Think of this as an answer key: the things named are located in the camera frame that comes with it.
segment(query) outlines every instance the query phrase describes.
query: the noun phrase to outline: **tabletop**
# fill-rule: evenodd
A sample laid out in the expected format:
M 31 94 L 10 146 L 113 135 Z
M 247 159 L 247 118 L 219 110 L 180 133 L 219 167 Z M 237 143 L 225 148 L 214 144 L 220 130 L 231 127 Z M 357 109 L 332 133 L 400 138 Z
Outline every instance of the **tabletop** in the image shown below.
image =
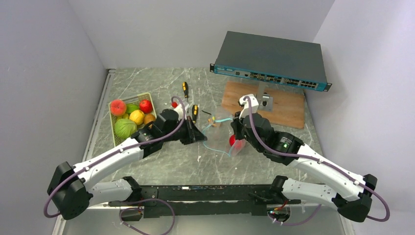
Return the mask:
M 158 114 L 163 109 L 171 108 L 171 96 L 183 97 L 182 83 L 186 81 L 189 85 L 188 102 L 199 105 L 201 110 L 214 112 L 221 106 L 225 84 L 229 80 L 258 83 L 258 81 L 214 74 L 208 68 L 117 69 L 107 102 L 149 92 Z M 303 90 L 299 88 L 277 84 L 268 86 L 303 94 Z M 304 129 L 275 124 L 272 126 L 275 130 L 297 136 L 321 154 L 321 147 L 305 99 L 304 102 Z M 207 116 L 199 113 L 198 120 L 196 126 L 202 130 L 207 125 Z M 113 147 L 109 110 L 106 106 L 92 156 L 96 157 Z M 277 175 L 285 175 L 303 182 L 319 183 L 317 179 L 304 172 L 271 162 L 249 144 L 246 144 L 236 156 L 229 157 L 224 153 L 207 149 L 200 142 L 182 145 L 179 141 L 165 143 L 158 152 L 117 170 L 103 179 L 103 182 L 132 176 L 141 185 L 270 184 Z

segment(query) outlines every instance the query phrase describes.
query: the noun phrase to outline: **cutting board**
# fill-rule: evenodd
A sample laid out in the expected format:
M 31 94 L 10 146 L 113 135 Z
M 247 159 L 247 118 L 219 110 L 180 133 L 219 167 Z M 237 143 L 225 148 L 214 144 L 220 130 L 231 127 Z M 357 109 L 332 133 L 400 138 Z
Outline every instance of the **cutting board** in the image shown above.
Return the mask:
M 258 86 L 228 81 L 222 98 L 222 107 L 232 114 L 241 111 L 238 100 L 246 94 L 254 94 Z M 272 112 L 258 110 L 270 123 L 304 129 L 304 95 L 265 88 L 265 92 L 274 98 Z

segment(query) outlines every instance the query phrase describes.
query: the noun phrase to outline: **wall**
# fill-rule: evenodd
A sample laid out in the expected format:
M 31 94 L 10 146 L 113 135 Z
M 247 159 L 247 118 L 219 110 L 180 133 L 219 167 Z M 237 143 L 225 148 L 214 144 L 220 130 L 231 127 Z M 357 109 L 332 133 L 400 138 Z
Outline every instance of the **wall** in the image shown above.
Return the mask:
M 334 0 L 69 0 L 107 68 L 208 67 L 228 30 L 311 42 Z
M 66 0 L 1 1 L 0 45 L 1 234 L 51 234 L 46 189 L 82 160 L 106 70 Z
M 389 222 L 356 224 L 361 234 L 406 234 L 415 218 L 414 22 L 411 0 L 337 0 L 314 40 L 333 83 L 327 93 L 306 94 L 323 153 L 375 175 L 392 209 Z M 383 217 L 377 200 L 374 207 Z

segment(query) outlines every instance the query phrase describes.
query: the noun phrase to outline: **screwdriver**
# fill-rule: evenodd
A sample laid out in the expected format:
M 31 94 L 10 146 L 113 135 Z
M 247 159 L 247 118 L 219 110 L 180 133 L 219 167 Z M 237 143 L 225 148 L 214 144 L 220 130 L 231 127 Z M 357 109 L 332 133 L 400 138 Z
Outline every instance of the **screwdriver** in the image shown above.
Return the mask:
M 187 82 L 183 82 L 183 92 L 184 97 L 186 98 L 186 101 L 189 102 L 189 87 L 187 86 Z
M 196 124 L 196 119 L 197 119 L 197 114 L 199 113 L 199 109 L 197 108 L 197 105 L 193 105 L 193 107 L 192 107 L 192 120 L 193 120 L 193 123 L 195 123 Z

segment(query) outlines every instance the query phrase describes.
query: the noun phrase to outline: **fruit basket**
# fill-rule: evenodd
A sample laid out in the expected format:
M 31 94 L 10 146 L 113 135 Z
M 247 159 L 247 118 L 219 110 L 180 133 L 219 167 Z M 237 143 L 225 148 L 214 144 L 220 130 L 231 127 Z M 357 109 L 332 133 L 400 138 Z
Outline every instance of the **fruit basket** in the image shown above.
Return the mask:
M 151 111 L 150 114 L 154 115 L 154 117 L 157 117 L 155 107 L 154 107 L 154 104 L 153 104 L 153 100 L 151 98 L 150 93 L 148 93 L 148 92 L 141 93 L 141 94 L 138 94 L 137 96 L 133 96 L 133 97 L 130 97 L 130 98 L 127 98 L 127 99 L 123 99 L 122 101 L 124 101 L 125 104 L 135 104 L 135 105 L 139 106 L 140 102 L 144 99 L 148 99 L 151 102 L 151 105 L 153 106 L 153 111 Z M 108 109 L 109 110 L 111 109 L 111 102 L 108 104 Z M 122 142 L 124 142 L 125 139 L 121 139 L 120 137 L 118 137 L 115 134 L 114 126 L 115 126 L 115 122 L 116 122 L 116 116 L 111 114 L 111 112 L 109 114 L 110 114 L 110 118 L 111 118 L 111 132 L 113 134 L 114 147 L 115 147 L 115 146 L 121 144 Z M 143 127 L 144 127 L 144 124 L 141 124 L 141 125 L 137 126 L 137 129 L 141 129 Z

